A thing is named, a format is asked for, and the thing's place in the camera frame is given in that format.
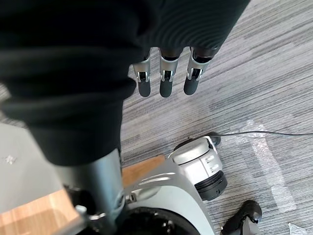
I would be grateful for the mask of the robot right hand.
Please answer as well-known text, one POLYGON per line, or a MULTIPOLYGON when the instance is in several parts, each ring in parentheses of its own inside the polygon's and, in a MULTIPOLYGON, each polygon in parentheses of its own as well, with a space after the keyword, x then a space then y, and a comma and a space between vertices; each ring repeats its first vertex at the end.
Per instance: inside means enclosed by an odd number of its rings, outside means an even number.
POLYGON ((122 184, 125 99, 150 94, 150 50, 160 52, 160 94, 190 48, 184 93, 248 5, 246 0, 3 0, 1 107, 23 121, 53 164, 78 220, 62 235, 212 235, 203 204, 227 181, 214 134, 180 144, 129 188, 122 184))

